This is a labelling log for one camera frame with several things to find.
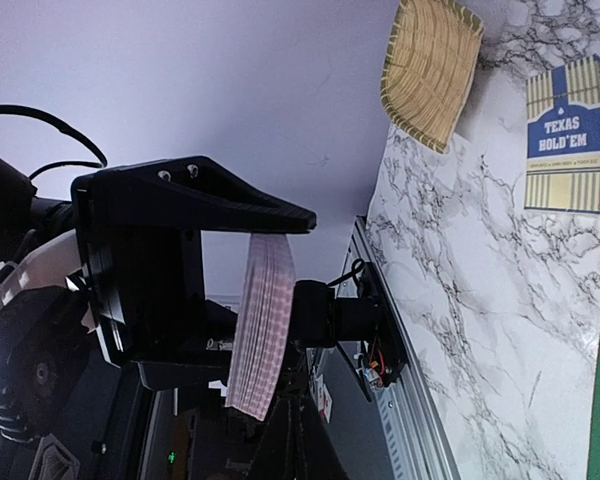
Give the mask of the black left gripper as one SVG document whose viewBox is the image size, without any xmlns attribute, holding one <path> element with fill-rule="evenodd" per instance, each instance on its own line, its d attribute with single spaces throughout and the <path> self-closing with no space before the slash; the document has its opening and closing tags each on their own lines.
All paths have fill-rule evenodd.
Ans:
<svg viewBox="0 0 600 480">
<path fill-rule="evenodd" d="M 227 380 L 238 314 L 205 299 L 200 230 L 307 234 L 308 209 L 205 156 L 98 170 L 71 185 L 79 252 L 107 359 L 168 390 Z"/>
</svg>

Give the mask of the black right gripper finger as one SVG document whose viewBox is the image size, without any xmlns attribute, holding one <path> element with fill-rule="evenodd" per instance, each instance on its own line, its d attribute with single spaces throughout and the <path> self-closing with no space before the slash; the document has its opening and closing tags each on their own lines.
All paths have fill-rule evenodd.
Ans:
<svg viewBox="0 0 600 480">
<path fill-rule="evenodd" d="M 247 477 L 262 480 L 348 477 L 311 397 L 277 400 Z"/>
</svg>

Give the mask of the red-backed card deck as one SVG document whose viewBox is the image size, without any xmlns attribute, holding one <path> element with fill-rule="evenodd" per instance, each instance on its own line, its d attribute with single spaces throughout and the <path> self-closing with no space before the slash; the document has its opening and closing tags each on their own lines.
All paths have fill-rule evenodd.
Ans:
<svg viewBox="0 0 600 480">
<path fill-rule="evenodd" d="M 295 282 L 287 237 L 253 234 L 233 341 L 226 405 L 258 421 L 267 415 L 281 372 Z"/>
</svg>

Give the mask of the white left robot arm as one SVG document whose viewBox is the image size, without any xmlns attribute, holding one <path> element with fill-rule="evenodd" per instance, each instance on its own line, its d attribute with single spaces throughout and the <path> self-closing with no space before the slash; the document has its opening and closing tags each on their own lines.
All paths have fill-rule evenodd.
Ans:
<svg viewBox="0 0 600 480">
<path fill-rule="evenodd" d="M 252 187 L 204 156 L 103 169 L 76 178 L 69 201 L 37 196 L 0 159 L 0 260 L 74 233 L 105 359 L 138 364 L 153 390 L 184 384 L 189 366 L 224 369 L 205 351 L 235 323 L 205 295 L 201 235 L 285 241 L 316 226 L 305 208 Z"/>
</svg>

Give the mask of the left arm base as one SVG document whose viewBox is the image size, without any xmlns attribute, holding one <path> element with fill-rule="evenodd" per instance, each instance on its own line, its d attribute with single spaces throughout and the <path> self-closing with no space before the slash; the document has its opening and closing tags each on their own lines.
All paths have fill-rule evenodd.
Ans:
<svg viewBox="0 0 600 480">
<path fill-rule="evenodd" d="M 335 348 L 367 401 L 409 365 L 398 316 L 372 263 L 357 258 L 330 283 L 295 284 L 289 339 L 299 348 Z"/>
</svg>

